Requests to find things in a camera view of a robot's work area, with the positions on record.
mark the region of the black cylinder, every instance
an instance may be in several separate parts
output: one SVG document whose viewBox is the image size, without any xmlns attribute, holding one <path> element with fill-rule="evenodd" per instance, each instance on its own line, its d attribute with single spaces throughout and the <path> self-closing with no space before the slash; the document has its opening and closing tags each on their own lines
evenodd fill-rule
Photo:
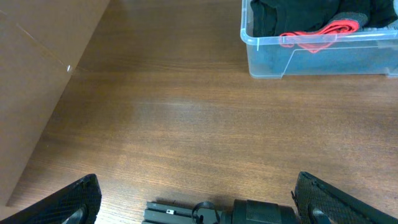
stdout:
<svg viewBox="0 0 398 224">
<path fill-rule="evenodd" d="M 293 208 L 274 203 L 235 200 L 232 213 L 223 213 L 220 224 L 297 224 Z"/>
</svg>

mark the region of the clear plastic storage box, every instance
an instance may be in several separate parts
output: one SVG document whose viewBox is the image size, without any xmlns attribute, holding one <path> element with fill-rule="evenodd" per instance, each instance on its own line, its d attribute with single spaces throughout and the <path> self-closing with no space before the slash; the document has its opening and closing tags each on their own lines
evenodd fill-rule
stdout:
<svg viewBox="0 0 398 224">
<path fill-rule="evenodd" d="M 253 12 L 250 1 L 242 2 L 241 38 L 248 50 L 252 77 L 349 74 L 398 77 L 398 30 L 257 38 L 252 37 Z M 298 45 L 308 43 L 331 45 L 314 54 Z"/>
</svg>

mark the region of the folded black clothes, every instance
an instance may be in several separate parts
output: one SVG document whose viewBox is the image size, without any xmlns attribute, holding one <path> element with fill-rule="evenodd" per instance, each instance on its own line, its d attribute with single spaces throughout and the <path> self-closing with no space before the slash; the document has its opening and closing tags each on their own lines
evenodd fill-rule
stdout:
<svg viewBox="0 0 398 224">
<path fill-rule="evenodd" d="M 389 23 L 387 26 L 384 27 L 371 27 L 367 26 L 364 27 L 363 29 L 360 29 L 359 31 L 382 31 L 382 30 L 398 30 L 398 0 L 394 0 L 394 10 L 395 10 L 395 15 L 389 14 L 390 19 L 388 20 L 394 20 L 394 22 Z M 378 24 L 377 22 L 371 21 L 370 24 Z"/>
<path fill-rule="evenodd" d="M 253 36 L 319 30 L 337 13 L 339 5 L 340 0 L 252 0 Z"/>
<path fill-rule="evenodd" d="M 396 0 L 372 0 L 371 19 L 366 27 L 382 28 L 396 21 L 398 19 L 394 10 L 396 4 L 398 4 Z"/>
<path fill-rule="evenodd" d="M 252 0 L 253 36 L 315 32 L 333 21 L 347 19 L 364 27 L 371 17 L 371 1 L 390 1 L 392 5 L 392 0 Z"/>
</svg>

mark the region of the wood grain surface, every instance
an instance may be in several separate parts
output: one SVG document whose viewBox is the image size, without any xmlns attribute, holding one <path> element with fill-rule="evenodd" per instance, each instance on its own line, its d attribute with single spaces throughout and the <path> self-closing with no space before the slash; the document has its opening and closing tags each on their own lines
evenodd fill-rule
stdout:
<svg viewBox="0 0 398 224">
<path fill-rule="evenodd" d="M 239 0 L 111 1 L 9 206 L 98 175 L 97 223 L 146 201 L 294 206 L 301 170 L 398 217 L 398 79 L 255 80 Z"/>
</svg>

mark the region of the red strap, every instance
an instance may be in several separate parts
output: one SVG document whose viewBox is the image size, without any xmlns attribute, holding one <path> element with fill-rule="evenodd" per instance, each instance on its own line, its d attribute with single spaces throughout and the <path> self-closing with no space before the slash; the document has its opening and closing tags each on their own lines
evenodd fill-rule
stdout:
<svg viewBox="0 0 398 224">
<path fill-rule="evenodd" d="M 359 29 L 359 23 L 357 21 L 352 20 L 339 20 L 333 21 L 326 25 L 324 28 L 316 31 L 316 32 L 304 32 L 304 31 L 297 31 L 297 32 L 286 32 L 281 34 L 281 37 L 293 37 L 295 40 L 300 41 L 303 38 L 310 38 L 310 37 L 300 37 L 301 35 L 322 35 L 322 34 L 350 34 Z M 334 42 L 327 42 L 327 43 L 314 43 L 314 44 L 297 44 L 298 46 L 302 47 L 303 49 L 307 49 L 309 52 L 315 54 L 322 49 L 328 48 Z M 293 47 L 294 44 L 283 44 L 280 43 L 283 47 Z"/>
</svg>

